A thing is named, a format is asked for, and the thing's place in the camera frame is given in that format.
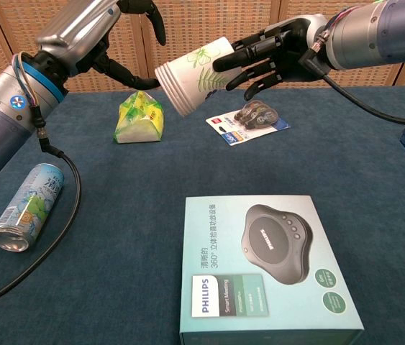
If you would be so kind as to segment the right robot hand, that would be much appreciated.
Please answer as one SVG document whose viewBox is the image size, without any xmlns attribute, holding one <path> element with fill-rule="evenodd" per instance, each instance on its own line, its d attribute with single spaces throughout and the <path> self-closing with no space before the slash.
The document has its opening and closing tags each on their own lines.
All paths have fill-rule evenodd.
<svg viewBox="0 0 405 345">
<path fill-rule="evenodd" d="M 212 67 L 221 73 L 234 68 L 243 71 L 236 75 L 226 89 L 231 91 L 254 80 L 244 94 L 249 101 L 257 93 L 282 82 L 316 81 L 313 73 L 299 60 L 324 30 L 327 19 L 322 14 L 304 14 L 267 26 L 258 33 L 232 43 L 234 52 L 217 58 Z"/>
</svg>

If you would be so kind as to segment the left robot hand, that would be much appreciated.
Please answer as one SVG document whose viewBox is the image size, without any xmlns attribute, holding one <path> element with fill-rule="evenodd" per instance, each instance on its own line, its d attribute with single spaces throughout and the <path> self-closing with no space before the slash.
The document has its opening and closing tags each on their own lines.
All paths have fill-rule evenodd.
<svg viewBox="0 0 405 345">
<path fill-rule="evenodd" d="M 157 79 L 133 75 L 106 53 L 109 32 L 122 13 L 144 14 L 153 25 L 157 41 L 166 44 L 163 18 L 153 0 L 70 0 L 39 33 L 36 43 L 64 66 L 66 77 L 93 68 L 139 91 L 157 88 Z"/>
</svg>

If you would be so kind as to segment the white paper cups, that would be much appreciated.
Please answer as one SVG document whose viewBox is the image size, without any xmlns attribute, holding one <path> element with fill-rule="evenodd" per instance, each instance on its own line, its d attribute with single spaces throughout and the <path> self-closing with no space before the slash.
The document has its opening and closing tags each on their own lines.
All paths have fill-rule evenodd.
<svg viewBox="0 0 405 345">
<path fill-rule="evenodd" d="M 225 86 L 242 69 L 237 67 L 224 72 L 214 71 L 212 64 L 234 52 L 226 37 L 210 42 L 155 69 L 160 86 L 181 116 L 196 110 L 205 100 Z"/>
</svg>

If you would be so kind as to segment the correction tape blister pack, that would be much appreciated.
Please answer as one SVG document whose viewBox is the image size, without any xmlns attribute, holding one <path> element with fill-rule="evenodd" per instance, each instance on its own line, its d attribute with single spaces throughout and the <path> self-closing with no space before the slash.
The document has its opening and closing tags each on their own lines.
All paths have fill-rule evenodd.
<svg viewBox="0 0 405 345">
<path fill-rule="evenodd" d="M 258 100 L 246 103 L 240 110 L 208 118 L 206 123 L 229 146 L 290 128 L 275 109 Z"/>
</svg>

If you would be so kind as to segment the green yellow tissue pack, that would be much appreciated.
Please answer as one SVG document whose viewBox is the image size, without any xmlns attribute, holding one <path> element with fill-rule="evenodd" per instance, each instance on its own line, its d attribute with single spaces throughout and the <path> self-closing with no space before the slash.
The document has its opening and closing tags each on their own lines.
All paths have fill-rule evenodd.
<svg viewBox="0 0 405 345">
<path fill-rule="evenodd" d="M 113 139 L 117 144 L 159 142 L 163 130 L 163 107 L 148 93 L 137 91 L 119 105 Z"/>
</svg>

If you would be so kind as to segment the blue felt table cover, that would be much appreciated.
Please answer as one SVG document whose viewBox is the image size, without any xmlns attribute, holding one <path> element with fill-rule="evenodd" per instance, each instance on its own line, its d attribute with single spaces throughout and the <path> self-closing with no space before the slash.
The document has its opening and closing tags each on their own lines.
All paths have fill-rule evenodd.
<svg viewBox="0 0 405 345">
<path fill-rule="evenodd" d="M 0 298 L 0 345 L 180 345 L 181 260 L 189 196 L 309 195 L 365 327 L 356 345 L 405 345 L 402 127 L 328 88 L 259 98 L 289 128 L 229 146 L 206 122 L 239 109 L 220 91 L 187 117 L 164 93 L 160 142 L 119 145 L 123 92 L 71 93 L 50 141 L 82 178 L 58 248 Z"/>
</svg>

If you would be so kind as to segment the light blue drink can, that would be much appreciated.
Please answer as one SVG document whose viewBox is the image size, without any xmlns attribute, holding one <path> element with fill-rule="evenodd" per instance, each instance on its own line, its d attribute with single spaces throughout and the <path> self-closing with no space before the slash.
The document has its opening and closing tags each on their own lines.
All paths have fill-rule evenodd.
<svg viewBox="0 0 405 345">
<path fill-rule="evenodd" d="M 0 248 L 23 252 L 36 242 L 63 184 L 56 165 L 40 163 L 31 169 L 0 216 Z"/>
</svg>

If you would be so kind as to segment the Philips speakerphone box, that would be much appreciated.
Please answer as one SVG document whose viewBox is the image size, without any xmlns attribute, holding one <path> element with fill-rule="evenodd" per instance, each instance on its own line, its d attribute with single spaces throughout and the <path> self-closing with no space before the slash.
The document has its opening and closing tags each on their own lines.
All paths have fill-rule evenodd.
<svg viewBox="0 0 405 345">
<path fill-rule="evenodd" d="M 186 199 L 181 345 L 354 345 L 363 330 L 310 196 Z"/>
</svg>

